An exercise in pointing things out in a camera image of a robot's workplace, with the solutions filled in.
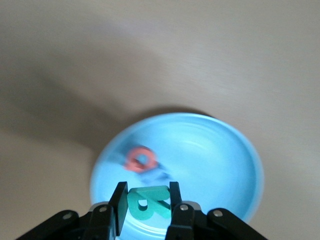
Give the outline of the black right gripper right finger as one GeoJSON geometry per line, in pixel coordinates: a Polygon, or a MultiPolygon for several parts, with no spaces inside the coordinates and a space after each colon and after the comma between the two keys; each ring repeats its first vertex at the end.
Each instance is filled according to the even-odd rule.
{"type": "Polygon", "coordinates": [[[171,222],[166,231],[167,240],[193,240],[195,209],[183,203],[178,182],[169,183],[171,222]]]}

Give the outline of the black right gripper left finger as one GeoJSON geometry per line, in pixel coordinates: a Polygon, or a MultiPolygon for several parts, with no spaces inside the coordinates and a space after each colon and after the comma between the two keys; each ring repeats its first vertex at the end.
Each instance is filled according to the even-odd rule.
{"type": "Polygon", "coordinates": [[[88,240],[115,240],[121,235],[128,210],[128,183],[119,182],[109,201],[91,206],[88,240]]]}

